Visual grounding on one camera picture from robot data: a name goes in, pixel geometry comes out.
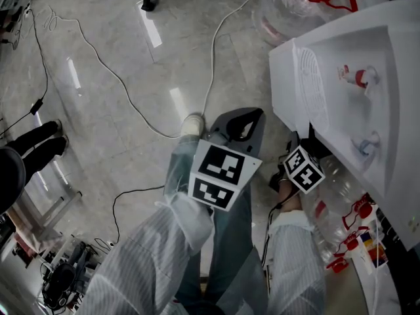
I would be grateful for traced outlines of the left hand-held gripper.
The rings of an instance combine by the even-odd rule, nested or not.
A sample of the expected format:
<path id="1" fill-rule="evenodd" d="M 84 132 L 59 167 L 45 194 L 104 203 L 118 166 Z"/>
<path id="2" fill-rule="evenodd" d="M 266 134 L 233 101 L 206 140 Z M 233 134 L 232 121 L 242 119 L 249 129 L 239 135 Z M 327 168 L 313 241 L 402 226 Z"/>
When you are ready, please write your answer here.
<path id="1" fill-rule="evenodd" d="M 190 171 L 188 196 L 229 211 L 262 164 L 265 114 L 239 108 L 221 114 L 198 143 Z"/>

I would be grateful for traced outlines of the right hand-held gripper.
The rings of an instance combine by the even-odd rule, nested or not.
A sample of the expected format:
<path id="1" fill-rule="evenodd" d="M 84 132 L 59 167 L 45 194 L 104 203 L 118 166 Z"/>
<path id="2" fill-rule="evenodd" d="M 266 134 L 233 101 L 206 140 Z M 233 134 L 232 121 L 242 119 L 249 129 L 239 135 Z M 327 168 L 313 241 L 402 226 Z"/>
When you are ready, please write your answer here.
<path id="1" fill-rule="evenodd" d="M 302 145 L 297 131 L 292 131 L 285 154 L 278 158 L 278 171 L 272 175 L 268 186 L 278 192 L 280 181 L 290 180 L 304 194 L 313 191 L 325 179 L 318 160 Z"/>

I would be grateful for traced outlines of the white water dispenser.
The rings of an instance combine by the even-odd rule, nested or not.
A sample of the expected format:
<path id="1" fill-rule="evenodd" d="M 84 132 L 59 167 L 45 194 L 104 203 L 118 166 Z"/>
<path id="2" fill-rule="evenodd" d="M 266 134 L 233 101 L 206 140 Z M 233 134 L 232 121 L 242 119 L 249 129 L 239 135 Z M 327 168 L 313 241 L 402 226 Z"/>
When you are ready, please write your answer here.
<path id="1" fill-rule="evenodd" d="M 407 249 L 420 243 L 420 0 L 324 24 L 268 55 L 272 107 L 309 124 L 359 180 Z"/>

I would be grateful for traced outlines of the person's right forearm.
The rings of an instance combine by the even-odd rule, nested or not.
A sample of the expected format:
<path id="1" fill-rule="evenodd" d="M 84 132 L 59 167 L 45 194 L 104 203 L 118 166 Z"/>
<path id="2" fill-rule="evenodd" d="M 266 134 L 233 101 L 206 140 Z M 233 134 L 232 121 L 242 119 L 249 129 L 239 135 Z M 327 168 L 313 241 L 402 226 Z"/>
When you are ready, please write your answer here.
<path id="1" fill-rule="evenodd" d="M 271 222 L 272 283 L 268 315 L 323 315 L 326 303 L 324 264 L 314 241 L 314 227 L 290 180 L 281 180 L 280 212 Z"/>

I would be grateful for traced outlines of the person's left forearm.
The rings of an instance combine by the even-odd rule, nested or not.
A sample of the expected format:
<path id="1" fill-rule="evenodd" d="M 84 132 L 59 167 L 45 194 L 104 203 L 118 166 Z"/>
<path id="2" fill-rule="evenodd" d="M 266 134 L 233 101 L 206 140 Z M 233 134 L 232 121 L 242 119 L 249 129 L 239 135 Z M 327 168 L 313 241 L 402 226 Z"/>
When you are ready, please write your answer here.
<path id="1" fill-rule="evenodd" d="M 178 192 L 106 256 L 76 315 L 162 315 L 211 235 L 204 205 Z"/>

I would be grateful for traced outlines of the person's white shoe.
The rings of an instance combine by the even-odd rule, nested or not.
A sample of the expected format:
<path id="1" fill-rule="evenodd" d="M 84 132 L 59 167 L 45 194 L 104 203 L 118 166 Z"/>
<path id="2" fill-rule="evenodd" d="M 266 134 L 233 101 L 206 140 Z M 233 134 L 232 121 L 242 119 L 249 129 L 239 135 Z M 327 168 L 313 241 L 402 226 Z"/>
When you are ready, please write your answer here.
<path id="1" fill-rule="evenodd" d="M 180 135 L 185 137 L 187 135 L 201 137 L 205 129 L 205 121 L 201 115 L 189 115 L 181 125 Z"/>

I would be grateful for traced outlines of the person's jeans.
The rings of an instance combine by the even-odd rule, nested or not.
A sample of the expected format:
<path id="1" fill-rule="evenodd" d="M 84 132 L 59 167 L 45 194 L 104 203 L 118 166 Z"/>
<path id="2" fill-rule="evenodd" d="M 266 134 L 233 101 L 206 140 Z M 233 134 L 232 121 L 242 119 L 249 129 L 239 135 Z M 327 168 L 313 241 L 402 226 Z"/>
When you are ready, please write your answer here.
<path id="1" fill-rule="evenodd" d="M 246 188 L 228 211 L 208 217 L 206 205 L 187 195 L 190 169 L 199 137 L 181 137 L 173 150 L 164 195 L 175 220 L 192 245 L 180 287 L 165 313 L 175 315 L 266 315 L 267 290 L 259 256 L 251 239 L 251 194 Z M 200 290 L 199 247 L 213 237 L 206 290 Z"/>

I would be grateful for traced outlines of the small colourful carton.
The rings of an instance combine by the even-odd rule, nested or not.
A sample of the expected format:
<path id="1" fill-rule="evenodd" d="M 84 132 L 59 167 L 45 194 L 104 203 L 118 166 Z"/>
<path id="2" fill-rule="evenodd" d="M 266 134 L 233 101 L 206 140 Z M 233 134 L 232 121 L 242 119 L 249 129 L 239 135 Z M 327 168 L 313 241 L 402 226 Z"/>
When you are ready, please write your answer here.
<path id="1" fill-rule="evenodd" d="M 387 264 L 388 257 L 381 242 L 377 241 L 377 239 L 373 239 L 371 234 L 368 232 L 361 234 L 360 239 L 363 243 L 369 260 L 375 268 Z"/>

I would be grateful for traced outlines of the person's striped white coat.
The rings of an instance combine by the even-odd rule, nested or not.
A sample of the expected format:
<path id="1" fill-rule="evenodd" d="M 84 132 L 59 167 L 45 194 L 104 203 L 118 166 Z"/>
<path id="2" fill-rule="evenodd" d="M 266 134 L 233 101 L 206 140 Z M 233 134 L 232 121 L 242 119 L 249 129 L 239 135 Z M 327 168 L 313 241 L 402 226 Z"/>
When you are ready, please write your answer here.
<path id="1" fill-rule="evenodd" d="M 188 260 L 210 236 L 206 208 L 181 192 L 119 243 L 93 276 L 76 315 L 188 315 L 176 298 Z M 326 282 L 305 212 L 280 213 L 270 227 L 274 255 L 265 282 L 252 250 L 222 297 L 205 315 L 323 315 Z"/>

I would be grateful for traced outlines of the black round chair back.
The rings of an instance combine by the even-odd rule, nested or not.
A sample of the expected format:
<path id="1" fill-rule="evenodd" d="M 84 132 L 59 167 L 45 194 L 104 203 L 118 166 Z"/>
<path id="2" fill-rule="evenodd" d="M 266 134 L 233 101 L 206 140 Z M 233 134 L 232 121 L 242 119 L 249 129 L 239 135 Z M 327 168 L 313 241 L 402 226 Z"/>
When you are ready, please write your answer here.
<path id="1" fill-rule="evenodd" d="M 20 198 L 26 185 L 26 169 L 19 153 L 8 147 L 0 148 L 0 215 Z"/>

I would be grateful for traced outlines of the grey metal frame stand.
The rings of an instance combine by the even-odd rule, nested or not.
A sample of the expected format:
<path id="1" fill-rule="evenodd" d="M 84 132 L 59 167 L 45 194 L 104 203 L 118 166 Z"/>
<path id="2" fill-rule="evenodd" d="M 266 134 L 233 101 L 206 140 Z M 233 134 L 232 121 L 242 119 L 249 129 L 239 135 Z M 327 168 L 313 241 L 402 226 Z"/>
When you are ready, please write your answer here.
<path id="1" fill-rule="evenodd" d="M 7 215 L 16 229 L 23 232 L 27 239 L 32 237 L 33 242 L 45 242 L 58 235 L 54 231 L 54 227 L 82 196 L 80 191 L 72 190 L 69 195 L 60 196 L 42 213 L 29 194 L 24 191 L 16 203 L 7 211 Z"/>

